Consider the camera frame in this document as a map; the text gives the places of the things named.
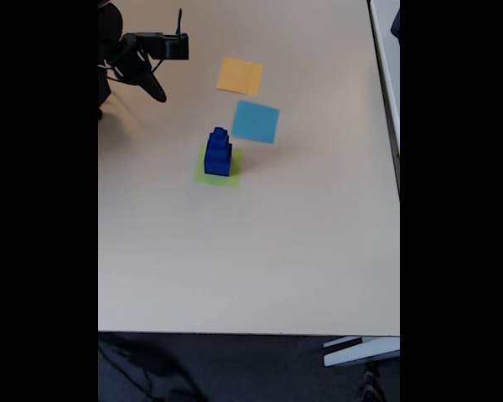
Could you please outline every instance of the green sticky note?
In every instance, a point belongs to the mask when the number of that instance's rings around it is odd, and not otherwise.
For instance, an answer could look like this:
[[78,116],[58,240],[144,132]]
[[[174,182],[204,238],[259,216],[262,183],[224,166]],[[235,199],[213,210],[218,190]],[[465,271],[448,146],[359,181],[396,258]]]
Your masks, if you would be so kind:
[[200,145],[198,160],[195,163],[194,180],[197,183],[210,184],[211,186],[239,187],[241,183],[241,167],[244,151],[242,149],[233,148],[229,176],[218,176],[216,174],[205,174],[203,160],[205,159],[206,149],[207,146],[205,144]]

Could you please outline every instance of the blue sticky note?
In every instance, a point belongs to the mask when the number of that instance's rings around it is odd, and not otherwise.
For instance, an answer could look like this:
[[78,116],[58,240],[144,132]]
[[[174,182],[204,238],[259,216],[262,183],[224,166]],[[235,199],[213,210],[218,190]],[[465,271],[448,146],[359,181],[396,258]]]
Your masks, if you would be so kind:
[[273,144],[278,117],[279,109],[239,100],[231,134]]

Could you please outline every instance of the yellow sticky note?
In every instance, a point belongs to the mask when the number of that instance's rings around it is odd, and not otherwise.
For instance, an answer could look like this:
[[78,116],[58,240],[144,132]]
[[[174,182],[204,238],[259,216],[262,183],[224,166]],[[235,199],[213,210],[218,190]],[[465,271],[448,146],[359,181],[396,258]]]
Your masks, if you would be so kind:
[[219,90],[257,95],[261,84],[262,64],[225,58],[218,78]]

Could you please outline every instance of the toy block tower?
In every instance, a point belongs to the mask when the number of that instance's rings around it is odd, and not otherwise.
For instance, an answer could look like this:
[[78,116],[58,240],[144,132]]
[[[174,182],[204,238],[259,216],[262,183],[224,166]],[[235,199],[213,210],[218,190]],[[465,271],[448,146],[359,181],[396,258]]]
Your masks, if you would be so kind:
[[229,143],[227,130],[216,127],[207,142],[205,160],[203,161],[205,173],[229,176],[232,149],[233,145]]

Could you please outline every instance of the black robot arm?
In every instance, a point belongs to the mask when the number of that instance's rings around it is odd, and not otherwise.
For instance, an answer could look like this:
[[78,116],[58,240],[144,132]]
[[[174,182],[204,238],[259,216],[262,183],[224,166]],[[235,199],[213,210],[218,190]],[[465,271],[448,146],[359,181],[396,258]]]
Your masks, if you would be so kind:
[[[112,4],[108,4],[104,8],[109,7],[115,8]],[[126,33],[119,39],[119,36],[121,36],[120,28],[117,40],[116,26],[122,26],[121,14],[115,8],[111,12],[111,16],[108,17],[108,11],[110,10],[106,11],[105,18],[99,18],[99,69],[102,70],[99,71],[99,106],[110,95],[106,81],[105,61],[110,66],[109,68],[114,71],[118,81],[129,85],[139,85],[152,98],[165,102],[166,94],[153,72],[166,59],[189,59],[188,34],[181,33],[180,28],[181,17],[183,15],[182,10],[179,10],[179,20],[175,35],[164,35],[163,33]],[[103,42],[101,41],[101,37],[104,38],[103,46],[101,46],[101,42]],[[159,60],[154,69],[152,69],[148,56]]]

